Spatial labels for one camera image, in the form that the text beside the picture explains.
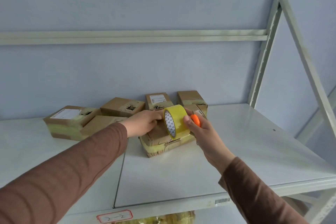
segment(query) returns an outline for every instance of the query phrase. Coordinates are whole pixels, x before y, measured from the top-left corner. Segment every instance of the brown long-sleeve shirt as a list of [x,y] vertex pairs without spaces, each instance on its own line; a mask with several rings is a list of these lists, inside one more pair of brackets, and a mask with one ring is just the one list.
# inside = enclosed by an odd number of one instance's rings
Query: brown long-sleeve shirt
[[[126,145],[126,128],[114,123],[24,173],[0,189],[0,223],[57,223]],[[219,184],[249,224],[307,224],[239,158]]]

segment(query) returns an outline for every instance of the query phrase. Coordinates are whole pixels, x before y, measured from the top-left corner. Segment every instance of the person's left hand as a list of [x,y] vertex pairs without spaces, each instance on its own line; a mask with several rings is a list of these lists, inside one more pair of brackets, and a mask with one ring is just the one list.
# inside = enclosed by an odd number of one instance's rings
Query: person's left hand
[[151,131],[157,124],[157,120],[162,119],[163,110],[144,110],[121,121],[120,123],[127,129],[127,137],[143,136]]

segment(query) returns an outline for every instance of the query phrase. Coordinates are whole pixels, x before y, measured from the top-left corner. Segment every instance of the yellow tape roll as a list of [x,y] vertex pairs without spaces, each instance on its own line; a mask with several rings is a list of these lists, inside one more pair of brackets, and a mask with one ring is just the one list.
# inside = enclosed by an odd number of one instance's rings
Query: yellow tape roll
[[176,140],[190,134],[190,130],[183,122],[183,117],[186,115],[187,112],[181,105],[174,105],[164,109],[163,119],[172,140]]

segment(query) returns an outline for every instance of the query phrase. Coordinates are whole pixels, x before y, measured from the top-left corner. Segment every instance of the clear plastic wrap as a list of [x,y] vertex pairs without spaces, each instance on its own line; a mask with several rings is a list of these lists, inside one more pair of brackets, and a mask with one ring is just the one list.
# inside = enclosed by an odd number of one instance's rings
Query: clear plastic wrap
[[195,212],[173,213],[138,220],[116,222],[116,224],[193,224]]

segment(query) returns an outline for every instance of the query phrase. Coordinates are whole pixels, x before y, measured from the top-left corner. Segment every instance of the person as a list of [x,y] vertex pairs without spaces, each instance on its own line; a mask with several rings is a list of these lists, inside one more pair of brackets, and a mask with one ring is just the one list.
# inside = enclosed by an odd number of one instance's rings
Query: person
[[[211,123],[198,115],[201,127],[183,118],[205,158],[221,175],[227,190],[249,224],[307,224],[225,146]],[[144,135],[162,119],[160,111],[142,111],[107,126],[0,189],[1,224],[53,224],[126,150],[127,138]]]

